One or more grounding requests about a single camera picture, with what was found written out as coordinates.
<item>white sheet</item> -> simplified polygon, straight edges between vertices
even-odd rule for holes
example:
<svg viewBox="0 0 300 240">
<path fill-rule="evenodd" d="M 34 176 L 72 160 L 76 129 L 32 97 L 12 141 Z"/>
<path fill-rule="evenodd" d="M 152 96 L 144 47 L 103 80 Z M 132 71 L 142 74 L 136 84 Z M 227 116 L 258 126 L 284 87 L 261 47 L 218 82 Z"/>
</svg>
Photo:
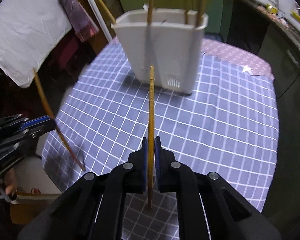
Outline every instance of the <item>white sheet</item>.
<svg viewBox="0 0 300 240">
<path fill-rule="evenodd" d="M 0 4 L 0 67 L 20 87 L 71 30 L 58 0 L 3 0 Z"/>
</svg>

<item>drawer handle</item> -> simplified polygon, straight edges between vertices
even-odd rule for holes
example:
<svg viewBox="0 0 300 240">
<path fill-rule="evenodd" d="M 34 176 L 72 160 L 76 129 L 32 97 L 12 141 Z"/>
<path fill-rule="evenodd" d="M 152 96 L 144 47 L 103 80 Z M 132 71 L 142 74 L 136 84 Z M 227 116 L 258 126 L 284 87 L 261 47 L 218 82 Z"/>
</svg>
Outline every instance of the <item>drawer handle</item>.
<svg viewBox="0 0 300 240">
<path fill-rule="evenodd" d="M 298 61 L 296 60 L 296 58 L 292 55 L 291 51 L 289 49 L 287 49 L 287 54 L 289 56 L 289 58 L 291 58 L 292 62 L 298 67 L 300 68 L 300 65 L 298 63 Z"/>
</svg>

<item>white basket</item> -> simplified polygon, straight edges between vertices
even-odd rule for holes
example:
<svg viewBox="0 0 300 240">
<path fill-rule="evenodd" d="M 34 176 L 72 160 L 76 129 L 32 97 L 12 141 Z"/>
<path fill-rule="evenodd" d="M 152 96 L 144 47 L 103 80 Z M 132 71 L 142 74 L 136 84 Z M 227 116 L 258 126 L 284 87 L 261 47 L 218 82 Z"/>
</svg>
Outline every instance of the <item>white basket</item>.
<svg viewBox="0 0 300 240">
<path fill-rule="evenodd" d="M 198 70 L 204 28 L 194 27 L 196 11 L 189 11 L 184 24 L 184 10 L 156 9 L 151 26 L 147 11 L 134 10 L 121 15 L 112 25 L 136 78 L 149 83 L 150 65 L 154 66 L 156 86 L 191 94 Z"/>
</svg>

